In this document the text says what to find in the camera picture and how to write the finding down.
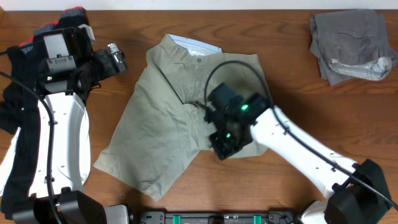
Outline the khaki shorts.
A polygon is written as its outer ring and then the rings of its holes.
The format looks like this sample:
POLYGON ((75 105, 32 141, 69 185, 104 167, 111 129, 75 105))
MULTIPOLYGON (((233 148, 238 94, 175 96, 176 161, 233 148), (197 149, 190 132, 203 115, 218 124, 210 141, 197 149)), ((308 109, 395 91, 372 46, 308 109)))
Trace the khaki shorts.
POLYGON ((262 91, 264 72, 256 54, 202 53, 166 34, 146 53, 110 144, 95 167, 160 200, 200 151, 210 149, 215 131, 195 106, 220 83, 244 96, 262 91))

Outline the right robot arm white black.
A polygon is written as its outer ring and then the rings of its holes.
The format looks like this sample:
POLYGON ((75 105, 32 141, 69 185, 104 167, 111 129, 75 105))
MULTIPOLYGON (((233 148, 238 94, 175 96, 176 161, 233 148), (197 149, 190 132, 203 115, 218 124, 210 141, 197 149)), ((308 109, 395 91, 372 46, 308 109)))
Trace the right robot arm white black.
POLYGON ((205 119, 214 123, 210 141, 220 159, 248 144, 268 147, 301 172, 323 195, 311 204, 300 223, 378 223, 397 204, 384 173, 374 161, 359 164, 306 133, 268 98, 253 94, 210 93, 205 119))

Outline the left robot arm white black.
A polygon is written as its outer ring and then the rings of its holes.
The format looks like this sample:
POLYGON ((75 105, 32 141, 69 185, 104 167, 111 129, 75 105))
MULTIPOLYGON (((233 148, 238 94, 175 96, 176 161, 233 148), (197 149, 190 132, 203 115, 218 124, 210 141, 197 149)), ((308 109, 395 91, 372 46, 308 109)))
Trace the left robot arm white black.
POLYGON ((91 44, 69 47, 45 41, 34 92, 40 139, 27 197, 12 208, 16 223, 129 223, 127 206, 104 207, 84 193, 91 149, 87 94, 101 80, 127 69, 115 43, 94 51, 91 44))

